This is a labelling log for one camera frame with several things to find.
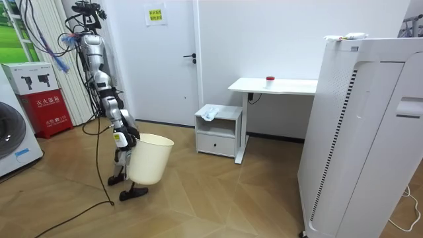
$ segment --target washing machine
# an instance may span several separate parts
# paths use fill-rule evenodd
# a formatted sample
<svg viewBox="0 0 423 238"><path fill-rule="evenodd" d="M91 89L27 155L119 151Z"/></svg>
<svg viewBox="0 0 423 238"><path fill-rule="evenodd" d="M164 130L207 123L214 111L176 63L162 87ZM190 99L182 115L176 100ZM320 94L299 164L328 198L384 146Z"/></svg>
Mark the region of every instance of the washing machine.
<svg viewBox="0 0 423 238"><path fill-rule="evenodd" d="M0 177L41 157L31 126L0 67Z"/></svg>

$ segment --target washing machine door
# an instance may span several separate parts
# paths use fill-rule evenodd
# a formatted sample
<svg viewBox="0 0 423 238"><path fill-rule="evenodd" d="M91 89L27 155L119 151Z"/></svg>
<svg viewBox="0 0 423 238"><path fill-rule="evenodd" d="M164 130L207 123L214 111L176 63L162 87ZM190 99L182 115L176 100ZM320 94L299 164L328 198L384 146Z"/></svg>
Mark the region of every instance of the washing machine door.
<svg viewBox="0 0 423 238"><path fill-rule="evenodd" d="M0 159L12 153L24 140L25 119L12 106L0 102Z"/></svg>

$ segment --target white desk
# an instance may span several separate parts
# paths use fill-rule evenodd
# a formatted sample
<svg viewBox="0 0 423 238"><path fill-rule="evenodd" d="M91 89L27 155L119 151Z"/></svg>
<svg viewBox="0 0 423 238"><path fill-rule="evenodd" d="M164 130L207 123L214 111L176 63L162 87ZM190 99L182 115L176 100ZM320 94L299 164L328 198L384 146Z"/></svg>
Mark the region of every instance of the white desk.
<svg viewBox="0 0 423 238"><path fill-rule="evenodd" d="M286 95L314 95L317 88L317 80L310 79L275 79L271 89L265 89L266 79L240 78L229 86L230 91L243 93L243 115L241 122L241 147L235 157L235 163L243 162L245 147L249 137L247 136L247 106L248 93L286 94Z"/></svg>

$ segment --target red fire extinguisher box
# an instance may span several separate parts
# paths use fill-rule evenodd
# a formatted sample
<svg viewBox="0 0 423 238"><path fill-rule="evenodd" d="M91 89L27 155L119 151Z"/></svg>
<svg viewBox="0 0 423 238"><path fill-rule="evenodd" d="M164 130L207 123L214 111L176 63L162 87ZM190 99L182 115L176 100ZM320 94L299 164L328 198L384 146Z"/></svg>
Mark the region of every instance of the red fire extinguisher box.
<svg viewBox="0 0 423 238"><path fill-rule="evenodd" d="M49 139L56 133L73 128L60 89L18 97L37 137Z"/></svg>

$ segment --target small bottle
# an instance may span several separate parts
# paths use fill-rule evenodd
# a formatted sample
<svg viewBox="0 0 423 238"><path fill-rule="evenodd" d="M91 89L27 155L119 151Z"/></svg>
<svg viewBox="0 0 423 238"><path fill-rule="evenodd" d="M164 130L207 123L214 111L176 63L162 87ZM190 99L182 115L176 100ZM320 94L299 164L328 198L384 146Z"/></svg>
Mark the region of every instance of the small bottle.
<svg viewBox="0 0 423 238"><path fill-rule="evenodd" d="M273 77L273 76L267 76L266 77L266 86L265 86L265 88L266 89L271 89L274 81L275 81L275 77Z"/></svg>

